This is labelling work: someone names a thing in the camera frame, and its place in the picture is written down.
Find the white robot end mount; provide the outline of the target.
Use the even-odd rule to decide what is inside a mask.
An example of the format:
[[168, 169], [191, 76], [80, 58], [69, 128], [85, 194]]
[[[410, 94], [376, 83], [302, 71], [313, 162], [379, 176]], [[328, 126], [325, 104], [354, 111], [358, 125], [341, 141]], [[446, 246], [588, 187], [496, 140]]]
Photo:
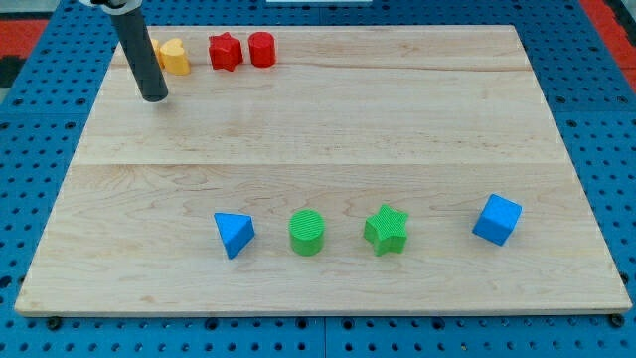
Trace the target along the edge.
[[83, 5], [94, 7], [101, 6], [108, 9], [121, 9], [125, 7], [137, 8], [142, 0], [79, 0]]

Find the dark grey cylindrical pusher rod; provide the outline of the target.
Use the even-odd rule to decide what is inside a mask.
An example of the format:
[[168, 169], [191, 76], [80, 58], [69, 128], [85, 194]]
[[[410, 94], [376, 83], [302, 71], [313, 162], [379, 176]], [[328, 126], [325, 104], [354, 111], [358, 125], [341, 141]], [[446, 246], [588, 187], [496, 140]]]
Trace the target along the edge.
[[145, 24], [140, 4], [117, 4], [109, 9], [121, 48], [144, 100], [158, 102], [168, 96], [162, 70]]

